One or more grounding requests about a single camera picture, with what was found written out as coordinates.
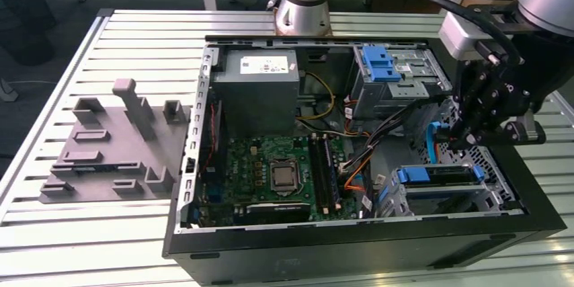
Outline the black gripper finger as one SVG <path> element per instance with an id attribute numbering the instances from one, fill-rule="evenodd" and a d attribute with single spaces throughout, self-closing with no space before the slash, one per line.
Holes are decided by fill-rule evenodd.
<path id="1" fill-rule="evenodd" d="M 488 147 L 504 142 L 503 131 L 499 126 L 500 118 L 492 114 L 483 114 L 472 124 L 469 135 L 472 135 L 473 146 Z"/>
<path id="2" fill-rule="evenodd" d="M 488 116 L 484 113 L 490 99 L 484 92 L 491 83 L 490 65 L 483 61 L 459 63 L 452 99 L 457 104 L 456 120 L 449 129 L 449 147 L 468 148 L 477 145 L 484 130 L 488 128 Z"/>

